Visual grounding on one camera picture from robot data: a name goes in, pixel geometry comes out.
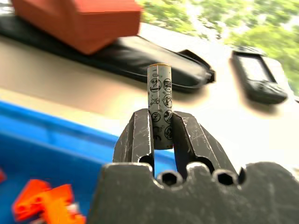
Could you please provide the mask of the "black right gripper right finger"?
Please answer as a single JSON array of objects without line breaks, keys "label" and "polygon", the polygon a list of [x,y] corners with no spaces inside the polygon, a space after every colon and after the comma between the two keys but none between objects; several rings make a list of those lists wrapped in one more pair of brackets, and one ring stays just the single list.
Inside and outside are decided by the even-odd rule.
[{"label": "black right gripper right finger", "polygon": [[192,162],[203,163],[211,174],[223,169],[238,175],[221,144],[193,115],[174,111],[171,126],[177,171],[184,179]]}]

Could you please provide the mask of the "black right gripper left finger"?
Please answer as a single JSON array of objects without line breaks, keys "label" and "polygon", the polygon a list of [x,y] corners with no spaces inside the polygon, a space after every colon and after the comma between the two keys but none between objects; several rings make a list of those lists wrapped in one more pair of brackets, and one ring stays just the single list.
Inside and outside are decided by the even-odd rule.
[{"label": "black right gripper left finger", "polygon": [[154,165],[152,121],[148,109],[140,109],[132,114],[115,144],[113,162]]}]

